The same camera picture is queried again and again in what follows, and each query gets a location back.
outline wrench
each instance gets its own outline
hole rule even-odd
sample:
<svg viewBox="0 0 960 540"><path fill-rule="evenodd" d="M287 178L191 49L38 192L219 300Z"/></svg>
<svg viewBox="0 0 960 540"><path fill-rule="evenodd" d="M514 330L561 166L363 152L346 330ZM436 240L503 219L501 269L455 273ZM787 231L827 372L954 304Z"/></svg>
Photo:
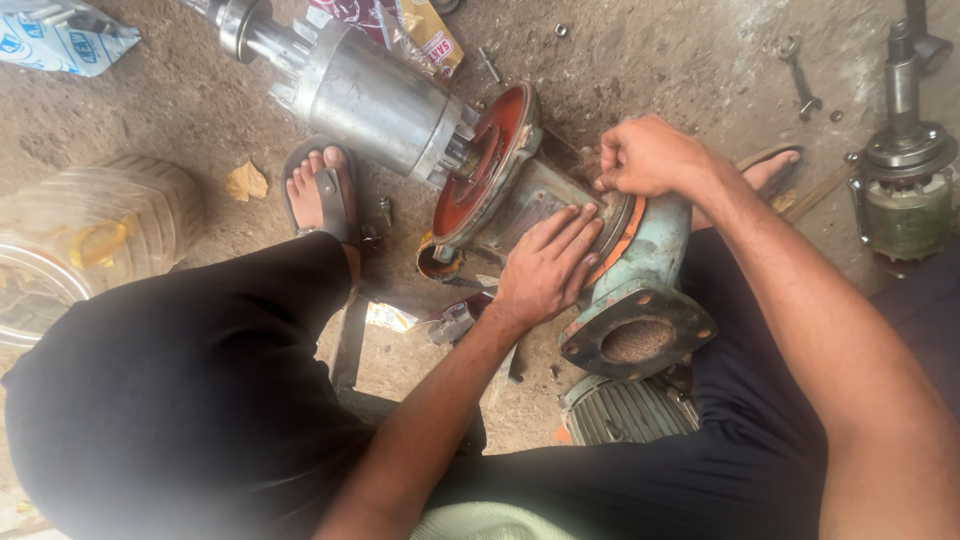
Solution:
<svg viewBox="0 0 960 540"><path fill-rule="evenodd" d="M824 102L819 97L814 97L810 91L810 85L806 83L804 71L800 69L800 61L797 55L800 53L800 38L787 36L786 43L777 48L777 54L782 61L790 66L790 73L793 75L793 83L797 86L797 92L800 94L800 119L806 122L810 119L810 112L815 108L822 110Z"/></svg>

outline person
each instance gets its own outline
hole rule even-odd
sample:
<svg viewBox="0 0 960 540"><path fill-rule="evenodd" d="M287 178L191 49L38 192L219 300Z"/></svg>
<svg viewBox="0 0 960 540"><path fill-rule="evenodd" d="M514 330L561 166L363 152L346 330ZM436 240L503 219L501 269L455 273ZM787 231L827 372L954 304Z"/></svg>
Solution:
<svg viewBox="0 0 960 540"><path fill-rule="evenodd" d="M455 456L504 355L573 305L590 205L528 231L463 342L364 426L313 357L360 267L316 231L333 215L320 170L356 224L329 147L288 181L301 237L78 303L19 359L3 379L17 474L74 540L958 538L958 403L931 377L960 382L960 244L872 305L754 194L798 157L741 176L656 116L603 135L597 189L697 209L681 285L719 334L693 355L695 433Z"/></svg>

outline plastic container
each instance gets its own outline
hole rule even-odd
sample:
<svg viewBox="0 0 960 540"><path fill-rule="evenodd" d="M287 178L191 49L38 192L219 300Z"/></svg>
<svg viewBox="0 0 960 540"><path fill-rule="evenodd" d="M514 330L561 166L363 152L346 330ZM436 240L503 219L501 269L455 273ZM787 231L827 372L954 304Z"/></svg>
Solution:
<svg viewBox="0 0 960 540"><path fill-rule="evenodd" d="M168 272L199 237L193 181L113 157L0 199L0 351L22 353L73 303Z"/></svg>

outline screw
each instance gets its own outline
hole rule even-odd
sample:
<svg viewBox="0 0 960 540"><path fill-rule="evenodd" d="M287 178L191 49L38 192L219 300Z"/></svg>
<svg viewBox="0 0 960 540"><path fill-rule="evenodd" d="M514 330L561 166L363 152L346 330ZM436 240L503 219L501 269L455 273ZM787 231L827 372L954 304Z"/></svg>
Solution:
<svg viewBox="0 0 960 540"><path fill-rule="evenodd" d="M394 208L390 202L390 197L380 197L380 209L383 210L383 216L387 218L387 227L394 225L394 217L390 215L390 210Z"/></svg>
<svg viewBox="0 0 960 540"><path fill-rule="evenodd" d="M503 81L503 78L500 77L500 72L496 70L496 66L493 65L490 57L487 56L487 51L483 50L483 47L477 47L477 51L480 53L480 60L483 61L487 69L490 70L490 74L493 75L493 81L496 83Z"/></svg>

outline dirt floor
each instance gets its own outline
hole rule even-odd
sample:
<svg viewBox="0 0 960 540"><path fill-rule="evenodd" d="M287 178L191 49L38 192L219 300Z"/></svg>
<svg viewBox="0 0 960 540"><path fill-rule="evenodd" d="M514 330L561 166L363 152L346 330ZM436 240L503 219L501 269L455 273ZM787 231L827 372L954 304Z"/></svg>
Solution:
<svg viewBox="0 0 960 540"><path fill-rule="evenodd" d="M179 268L201 266L276 244L290 236L280 203L278 170L308 130L267 95L274 75L264 61L242 65L218 48L205 21L170 0L102 0L93 5L139 28L143 40L103 75L85 79L0 64L0 195L110 154L168 160L203 188L206 233ZM930 0L932 34L960 41L960 7ZM302 0L276 0L289 23ZM882 69L887 26L902 16L900 0L464 0L445 18L467 51L452 86L468 103L490 103L510 82L532 82L544 122L577 147L592 148L617 122L649 112L732 157L782 141L805 148L798 183L803 197L843 164L885 120ZM554 26L569 26L567 37ZM801 63L825 108L810 122L797 117L778 37L804 39ZM492 53L504 76L496 84L476 55ZM960 58L924 80L924 119L960 134ZM842 110L842 121L828 119ZM267 198L232 200L224 180L252 159L270 184ZM414 253L430 227L437 192L365 162L360 213L385 239L367 258L364 277L381 299L416 315L472 291L420 277ZM379 197L394 202L387 228ZM797 225L866 291L883 284L858 240L849 193L837 189ZM471 260L462 277L495 270ZM572 312L536 329L519 345L524 382L506 386L484 406L488 453L562 444L558 396L584 372L558 355L556 336ZM329 335L318 357L328 355ZM402 335L368 326L358 390L399 400L448 351L425 332ZM550 366L557 366L553 380ZM7 485L9 465L0 468Z"/></svg>

